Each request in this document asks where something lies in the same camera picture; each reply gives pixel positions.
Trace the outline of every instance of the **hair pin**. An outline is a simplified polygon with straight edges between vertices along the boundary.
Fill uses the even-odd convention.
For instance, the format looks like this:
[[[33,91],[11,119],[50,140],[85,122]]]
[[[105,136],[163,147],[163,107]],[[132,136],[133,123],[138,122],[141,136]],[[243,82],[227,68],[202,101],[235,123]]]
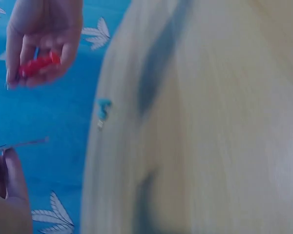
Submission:
[[[3,151],[10,149],[10,148],[17,148],[17,147],[25,146],[25,145],[46,143],[48,141],[49,141],[49,137],[46,137],[44,139],[31,140],[31,141],[21,142],[21,143],[17,143],[17,144],[13,144],[13,145],[4,144],[4,145],[0,146],[0,152],[3,152]]]

